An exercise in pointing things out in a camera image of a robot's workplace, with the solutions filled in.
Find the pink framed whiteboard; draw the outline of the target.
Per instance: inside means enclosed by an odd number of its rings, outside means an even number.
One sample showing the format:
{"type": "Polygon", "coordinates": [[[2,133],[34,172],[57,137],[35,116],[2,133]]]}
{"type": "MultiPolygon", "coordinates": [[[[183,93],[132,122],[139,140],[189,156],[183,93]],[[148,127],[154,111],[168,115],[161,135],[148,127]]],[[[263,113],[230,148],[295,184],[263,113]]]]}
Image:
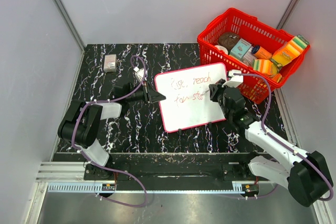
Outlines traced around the pink framed whiteboard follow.
{"type": "Polygon", "coordinates": [[[159,73],[155,76],[156,90],[166,96],[159,102],[164,130],[168,133],[185,130],[210,122],[223,121],[220,106],[209,98],[210,84],[226,80],[223,63],[159,73]]]}

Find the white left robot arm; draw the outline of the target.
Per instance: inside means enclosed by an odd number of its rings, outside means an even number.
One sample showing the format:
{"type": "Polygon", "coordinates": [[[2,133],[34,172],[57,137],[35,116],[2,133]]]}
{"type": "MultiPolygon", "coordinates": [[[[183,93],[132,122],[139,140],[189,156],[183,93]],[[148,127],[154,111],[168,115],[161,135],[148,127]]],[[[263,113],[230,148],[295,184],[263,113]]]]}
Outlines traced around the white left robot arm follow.
{"type": "Polygon", "coordinates": [[[96,174],[101,179],[112,177],[114,168],[112,157],[97,140],[100,122],[124,116],[131,102],[143,101],[148,104],[166,99],[166,96],[154,90],[146,81],[134,87],[132,83],[116,86],[112,91],[114,99],[85,102],[72,100],[63,117],[58,137],[82,152],[89,161],[97,164],[96,174]]]}

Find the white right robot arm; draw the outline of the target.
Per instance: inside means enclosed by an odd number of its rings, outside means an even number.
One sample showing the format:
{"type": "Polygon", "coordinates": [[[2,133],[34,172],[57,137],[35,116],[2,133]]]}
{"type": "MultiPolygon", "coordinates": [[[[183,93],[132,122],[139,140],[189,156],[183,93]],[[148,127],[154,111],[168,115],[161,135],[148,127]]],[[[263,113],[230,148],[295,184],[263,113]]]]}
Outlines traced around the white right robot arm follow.
{"type": "Polygon", "coordinates": [[[274,158],[255,156],[239,166],[245,180],[263,177],[287,189],[300,205],[309,207],[317,200],[333,198],[333,181],[325,157],[300,149],[265,126],[245,108],[245,99],[232,80],[209,85],[209,98],[219,104],[225,119],[240,136],[258,145],[274,158]]]}

